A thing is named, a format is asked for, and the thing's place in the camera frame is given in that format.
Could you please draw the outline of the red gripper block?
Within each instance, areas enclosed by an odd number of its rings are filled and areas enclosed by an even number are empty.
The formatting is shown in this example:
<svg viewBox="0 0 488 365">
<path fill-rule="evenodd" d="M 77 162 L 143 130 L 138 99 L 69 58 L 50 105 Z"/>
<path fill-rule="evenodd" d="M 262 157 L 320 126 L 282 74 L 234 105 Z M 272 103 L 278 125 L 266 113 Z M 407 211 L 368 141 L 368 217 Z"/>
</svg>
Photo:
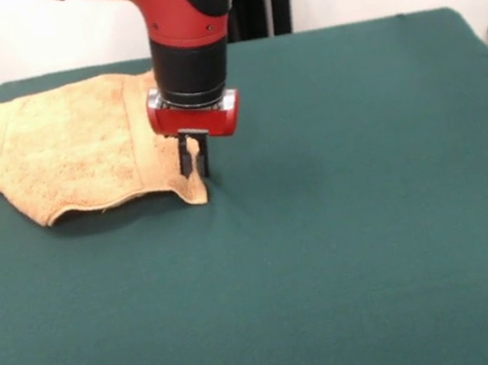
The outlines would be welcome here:
<svg viewBox="0 0 488 365">
<path fill-rule="evenodd" d="M 204 108 L 179 108 L 165 102 L 155 88 L 147 93 L 147 114 L 152 131 L 157 135 L 177 136 L 180 174 L 188 177 L 193 171 L 193 156 L 188 135 L 197 141 L 196 167 L 203 178 L 210 176 L 208 138 L 229 137 L 238 126 L 240 96 L 237 90 L 224 92 L 220 102 Z"/>
</svg>

